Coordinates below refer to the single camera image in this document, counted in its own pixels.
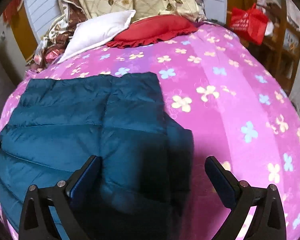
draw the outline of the bed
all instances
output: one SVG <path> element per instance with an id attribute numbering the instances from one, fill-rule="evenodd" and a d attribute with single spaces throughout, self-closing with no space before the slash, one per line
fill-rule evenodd
<path id="1" fill-rule="evenodd" d="M 238 180 L 256 187 L 276 184 L 285 211 L 287 239 L 298 239 L 300 119 L 275 79 L 234 33 L 221 26 L 204 24 L 193 34 L 137 48 L 101 46 L 40 73 L 28 72 L 5 104 L 0 131 L 31 78 L 120 77 L 144 72 L 157 74 L 166 112 L 194 135 L 192 191 L 181 239 L 211 239 L 229 214 L 205 175 L 204 161 L 209 155 Z M 251 209 L 238 239 L 247 232 L 253 212 Z"/>

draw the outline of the floral bedsheet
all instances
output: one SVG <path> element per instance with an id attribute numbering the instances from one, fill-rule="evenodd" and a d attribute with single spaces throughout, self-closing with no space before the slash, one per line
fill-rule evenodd
<path id="1" fill-rule="evenodd" d="M 98 74 L 157 73 L 166 112 L 194 134 L 192 191 L 182 225 L 184 240 L 210 240 L 229 214 L 204 172 L 214 155 L 238 180 L 277 185 L 287 239 L 300 236 L 300 120 L 275 79 L 240 44 L 214 25 L 138 48 L 105 46 L 27 77 L 8 98 L 0 131 L 30 78 L 71 79 Z M 238 235 L 247 232 L 254 209 Z"/>

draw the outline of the red bag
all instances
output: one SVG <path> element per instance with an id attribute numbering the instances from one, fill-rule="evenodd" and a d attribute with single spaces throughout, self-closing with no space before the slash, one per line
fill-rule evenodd
<path id="1" fill-rule="evenodd" d="M 230 28 L 247 41 L 260 45 L 265 36 L 268 17 L 256 9 L 256 4 L 247 10 L 232 9 Z"/>

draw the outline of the silver bolt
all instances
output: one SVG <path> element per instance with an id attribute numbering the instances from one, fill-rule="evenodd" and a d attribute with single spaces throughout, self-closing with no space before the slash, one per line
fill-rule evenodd
<path id="1" fill-rule="evenodd" d="M 271 188 L 272 190 L 277 190 L 277 186 L 276 186 L 275 184 L 270 184 L 270 188 Z"/>
<path id="2" fill-rule="evenodd" d="M 57 185 L 58 187 L 63 187 L 66 184 L 66 182 L 64 180 L 60 180 Z"/>
<path id="3" fill-rule="evenodd" d="M 240 185 L 241 185 L 242 187 L 247 187 L 247 186 L 249 186 L 249 183 L 246 182 L 245 180 L 241 180 L 241 181 L 240 181 Z"/>
<path id="4" fill-rule="evenodd" d="M 36 186 L 35 186 L 35 185 L 31 185 L 31 186 L 29 187 L 29 190 L 30 190 L 30 191 L 34 191 L 34 190 L 35 190 L 35 188 L 36 188 Z"/>

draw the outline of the quilted jacket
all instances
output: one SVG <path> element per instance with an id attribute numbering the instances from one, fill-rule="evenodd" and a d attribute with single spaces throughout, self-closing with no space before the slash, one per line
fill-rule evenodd
<path id="1" fill-rule="evenodd" d="M 92 239 L 169 239 L 178 231 L 193 137 L 164 112 L 155 74 L 32 79 L 0 140 L 0 202 L 16 231 L 28 187 L 67 180 L 91 155 L 102 158 L 101 177 L 75 216 Z"/>

